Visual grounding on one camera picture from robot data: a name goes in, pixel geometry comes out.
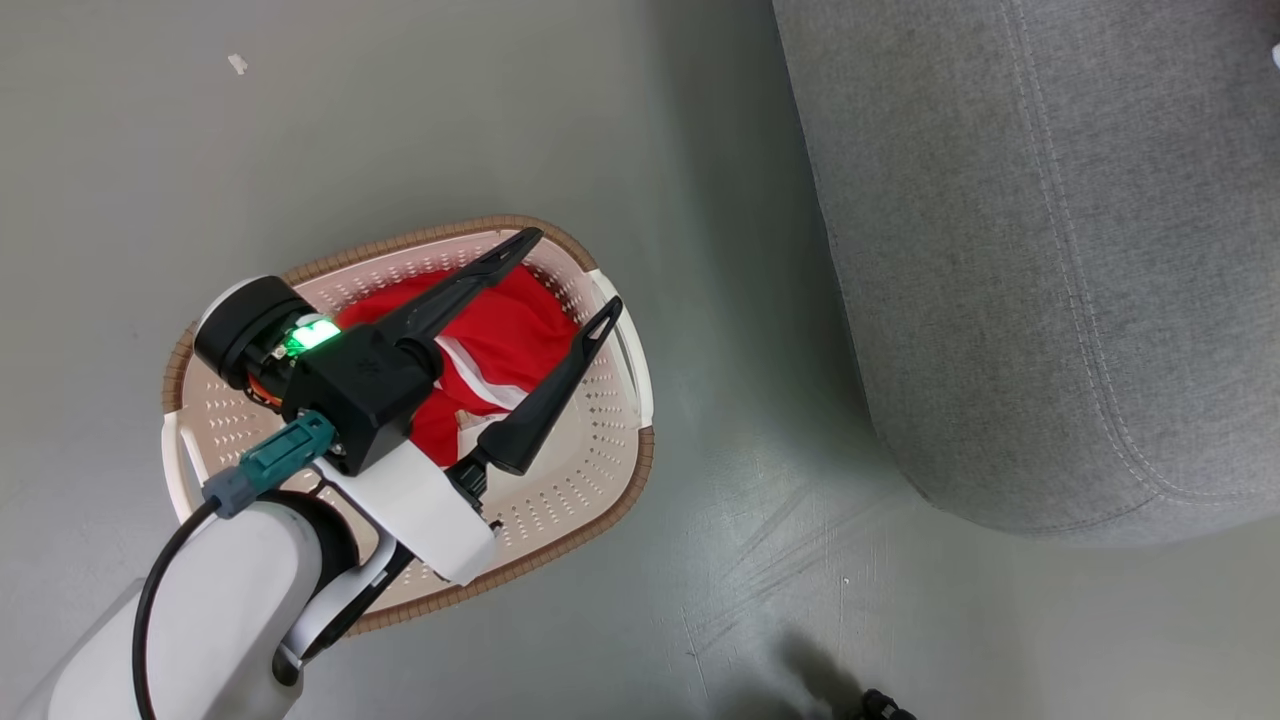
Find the grey fabric sofa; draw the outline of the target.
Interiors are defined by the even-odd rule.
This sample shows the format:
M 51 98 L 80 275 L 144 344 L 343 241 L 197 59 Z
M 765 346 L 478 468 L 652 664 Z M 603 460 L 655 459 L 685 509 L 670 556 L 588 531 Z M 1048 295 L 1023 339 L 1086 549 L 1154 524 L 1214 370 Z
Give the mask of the grey fabric sofa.
M 772 0 L 867 406 L 991 530 L 1280 518 L 1280 0 Z

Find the cream perforated laundry basket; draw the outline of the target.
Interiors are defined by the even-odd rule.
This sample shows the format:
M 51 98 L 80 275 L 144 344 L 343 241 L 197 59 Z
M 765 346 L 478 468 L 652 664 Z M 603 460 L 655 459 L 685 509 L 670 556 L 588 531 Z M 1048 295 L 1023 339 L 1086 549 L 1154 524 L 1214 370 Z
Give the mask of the cream perforated laundry basket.
M 360 245 L 285 273 L 319 311 L 334 314 L 371 292 L 452 272 L 527 227 L 544 236 L 525 263 L 562 311 L 584 324 L 617 292 L 590 252 L 531 217 L 481 217 Z M 215 471 L 280 427 L 280 419 L 228 387 L 195 356 L 187 331 L 168 360 L 161 392 L 163 468 L 172 505 L 187 518 Z M 489 570 L 448 584 L 412 562 L 351 628 L 352 635 L 408 621 L 476 597 L 586 544 L 639 500 L 654 457 L 654 398 L 643 343 L 622 313 L 536 461 L 522 477 L 492 471 L 485 516 L 502 524 Z

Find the red and white garment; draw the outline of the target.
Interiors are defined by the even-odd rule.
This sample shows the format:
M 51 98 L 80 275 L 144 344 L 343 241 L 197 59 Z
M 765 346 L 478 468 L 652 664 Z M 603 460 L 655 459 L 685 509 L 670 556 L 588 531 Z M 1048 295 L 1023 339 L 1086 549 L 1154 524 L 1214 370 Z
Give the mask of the red and white garment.
M 343 331 L 375 325 L 443 279 L 444 272 L 430 272 L 375 290 L 340 310 L 335 322 Z M 460 414 L 507 416 L 559 364 L 577 331 L 556 296 L 526 266 L 516 266 L 436 337 L 443 372 L 413 415 L 406 442 L 439 468 L 453 465 L 460 459 Z

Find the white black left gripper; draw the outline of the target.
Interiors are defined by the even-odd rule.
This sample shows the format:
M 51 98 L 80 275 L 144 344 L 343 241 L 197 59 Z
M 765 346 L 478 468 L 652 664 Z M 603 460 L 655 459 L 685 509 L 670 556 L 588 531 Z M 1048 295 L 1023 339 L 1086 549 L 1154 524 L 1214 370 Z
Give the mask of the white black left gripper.
M 545 232 L 526 227 L 375 323 L 393 345 L 425 354 L 436 337 L 484 290 L 497 287 Z M 585 323 L 544 380 L 503 420 L 477 437 L 476 460 L 521 477 L 541 451 L 561 414 L 621 319 L 614 296 Z M 280 277 L 243 281 L 202 315 L 195 351 L 233 389 L 276 398 L 276 415 L 301 354 L 343 329 Z M 404 442 L 356 477 L 337 470 L 326 455 L 314 465 L 370 521 L 448 582 L 466 584 L 492 561 L 495 541 L 477 510 L 477 497 L 456 487 L 412 443 Z

